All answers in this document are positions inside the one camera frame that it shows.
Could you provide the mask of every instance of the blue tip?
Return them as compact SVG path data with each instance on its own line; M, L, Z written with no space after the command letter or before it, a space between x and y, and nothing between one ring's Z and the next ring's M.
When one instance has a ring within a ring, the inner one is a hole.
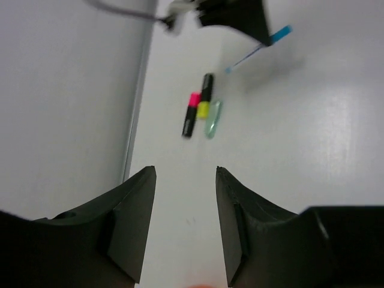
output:
M276 42L280 41L291 32L292 32L292 27L290 25L285 26L283 29L277 31L274 35L271 36L272 42L275 44Z

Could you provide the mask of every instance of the pink highlighter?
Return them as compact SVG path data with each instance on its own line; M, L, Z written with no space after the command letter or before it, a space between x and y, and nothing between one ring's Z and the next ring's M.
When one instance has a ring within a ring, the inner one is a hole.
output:
M194 124L196 122L197 107L200 103L201 93L193 92L188 104L187 114L185 116L182 136L186 138L192 137Z

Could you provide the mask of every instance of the metal edge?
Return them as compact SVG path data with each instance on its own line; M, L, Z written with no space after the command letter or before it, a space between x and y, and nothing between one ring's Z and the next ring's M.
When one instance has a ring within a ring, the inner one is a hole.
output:
M148 4L147 11L149 13L152 13L153 15L156 13L158 7L158 0L150 1ZM132 162L132 156L133 156L133 148L134 148L134 140L136 137L136 130L137 130L137 123L139 120L139 112L140 112L140 105L142 102L142 96L143 96L143 89L144 89L144 82L145 82L145 75L146 75L146 69L148 66L148 59L149 59L149 52L151 48L152 43L152 36L154 32L154 25L155 23L147 23L147 27L145 28L145 39L143 41L143 52L140 56L140 67L139 67L139 74L137 77L136 82L136 92L134 95L133 100L133 112L132 116L130 118L130 124L128 128L128 137L127 137L127 145L124 152L124 161L122 164L122 173L121 173L121 182L124 182L129 178L129 172L131 169L131 162Z

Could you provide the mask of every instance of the yellow marker band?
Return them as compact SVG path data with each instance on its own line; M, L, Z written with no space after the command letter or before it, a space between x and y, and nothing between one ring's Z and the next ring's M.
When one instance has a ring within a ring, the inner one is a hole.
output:
M200 119L205 119L208 117L209 114L209 105L210 103L208 101L200 102L197 107L197 117Z

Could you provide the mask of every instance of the translucent green object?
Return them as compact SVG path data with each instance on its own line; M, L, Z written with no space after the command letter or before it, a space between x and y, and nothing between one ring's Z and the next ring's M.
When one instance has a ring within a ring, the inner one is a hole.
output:
M213 137L215 137L217 123L220 118L222 105L223 105L223 102L221 100L216 100L211 103L211 106L209 108L209 114L205 122L205 129L204 129L205 136L208 139L212 139Z

